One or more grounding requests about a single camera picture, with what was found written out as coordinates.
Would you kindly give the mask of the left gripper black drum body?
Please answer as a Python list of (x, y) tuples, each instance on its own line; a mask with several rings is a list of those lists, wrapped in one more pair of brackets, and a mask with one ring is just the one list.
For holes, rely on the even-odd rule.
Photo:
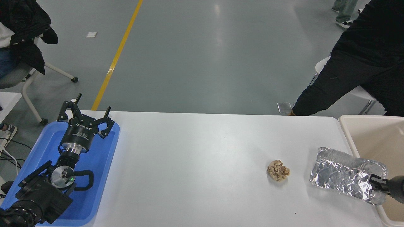
[(82, 147), (81, 151), (89, 151), (95, 134), (99, 131), (95, 121), (95, 118), (89, 116), (71, 118), (60, 145), (67, 148), (69, 144), (77, 144)]

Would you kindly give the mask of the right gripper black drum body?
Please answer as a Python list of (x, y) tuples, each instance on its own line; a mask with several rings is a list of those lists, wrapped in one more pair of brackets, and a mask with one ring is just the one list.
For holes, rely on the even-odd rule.
[(399, 203), (404, 203), (404, 176), (395, 176), (388, 180), (388, 195)]

